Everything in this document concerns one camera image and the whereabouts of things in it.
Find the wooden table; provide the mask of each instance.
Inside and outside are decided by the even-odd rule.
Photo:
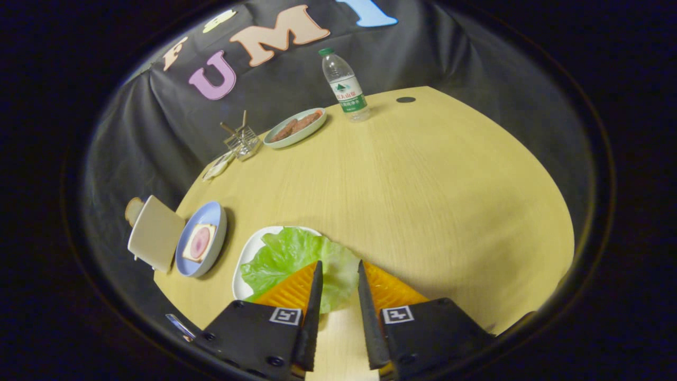
[[[410,96],[411,103],[396,102]],[[282,150],[262,146],[219,177],[202,174],[177,213],[215,200],[226,244],[199,279],[155,272],[167,298],[206,327],[233,298],[246,240],[260,228],[314,228],[429,298],[450,297],[498,334],[552,294],[573,257],[569,211],[552,178],[508,132],[429,87],[367,97],[371,118],[338,105],[324,126]],[[324,315],[313,380],[377,380],[367,362],[357,293]]]

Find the bread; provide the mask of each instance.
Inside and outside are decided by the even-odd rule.
[[[127,207],[125,208],[125,219],[129,222],[130,226],[134,227],[144,205],[145,203],[139,197],[134,197],[129,200]]]
[[[204,256],[209,252],[216,226],[210,224],[196,224],[190,233],[190,238],[183,248],[181,256],[193,262],[202,263]]]

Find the lettuce leaf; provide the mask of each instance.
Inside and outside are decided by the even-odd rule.
[[[324,278],[320,313],[341,307],[357,287],[359,259],[350,249],[327,237],[299,228],[283,228],[261,240],[265,246],[251,262],[240,267],[242,278],[254,290],[246,299],[249,302],[316,260],[322,261]]]

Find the oval plate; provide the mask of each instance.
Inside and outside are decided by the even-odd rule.
[[[233,275],[233,296],[235,297],[235,299],[244,300],[254,293],[254,290],[251,287],[249,287],[249,285],[245,283],[244,279],[242,278],[242,271],[240,270],[240,266],[242,266],[242,264],[244,263],[249,263],[252,259],[254,259],[256,253],[259,252],[259,249],[265,246],[265,243],[263,243],[263,241],[261,240],[261,238],[264,235],[266,235],[267,233],[278,234],[280,231],[282,231],[284,227],[285,226],[268,226],[266,228],[262,228],[261,230],[255,232],[251,237],[249,237],[247,243],[244,244],[244,247],[242,248],[242,253],[240,253],[240,259],[238,260],[238,264],[235,267],[235,274]],[[318,236],[321,235],[316,230],[306,228],[303,226],[287,226],[287,227],[299,228],[309,231],[314,235]]]
[[[216,226],[214,239],[207,249],[207,254],[204,255],[204,259],[201,263],[187,260],[181,255],[183,253],[183,249],[188,244],[190,234],[193,233],[193,228],[197,224],[211,224]],[[214,262],[216,262],[216,259],[221,253],[223,241],[225,240],[226,228],[227,219],[225,217],[225,210],[223,210],[221,204],[216,201],[211,201],[210,203],[206,203],[200,209],[198,209],[198,211],[193,214],[193,216],[190,218],[190,220],[188,220],[188,223],[183,228],[183,232],[181,232],[181,237],[179,238],[179,243],[176,246],[174,257],[176,261],[176,267],[179,269],[179,272],[182,275],[192,278],[204,275],[212,267],[212,265],[214,265]]]
[[[287,125],[287,123],[289,123],[290,120],[292,119],[300,120],[301,118],[310,115],[318,110],[322,111],[322,116],[313,123],[310,123],[306,128],[302,129],[301,131],[291,136],[287,136],[282,140],[278,140],[277,142],[270,141],[275,135],[278,134],[278,132],[280,132],[280,130],[282,130]],[[266,135],[265,138],[263,139],[263,143],[267,146],[270,146],[271,148],[283,148],[286,146],[290,146],[294,143],[302,141],[303,139],[306,139],[312,133],[317,131],[324,124],[325,120],[327,120],[327,112],[322,107],[311,108],[310,110],[301,111],[300,113],[281,121],[277,126],[273,127],[273,129],[271,129],[270,132],[268,132],[268,135]]]

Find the letter m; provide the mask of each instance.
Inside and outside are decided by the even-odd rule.
[[[230,37],[230,42],[239,42],[252,58],[249,66],[258,66],[275,54],[263,49],[262,44],[280,49],[289,48],[289,32],[294,34],[294,44],[301,45],[327,37],[329,30],[320,28],[305,11],[307,5],[297,5],[278,14],[275,28],[249,26]]]

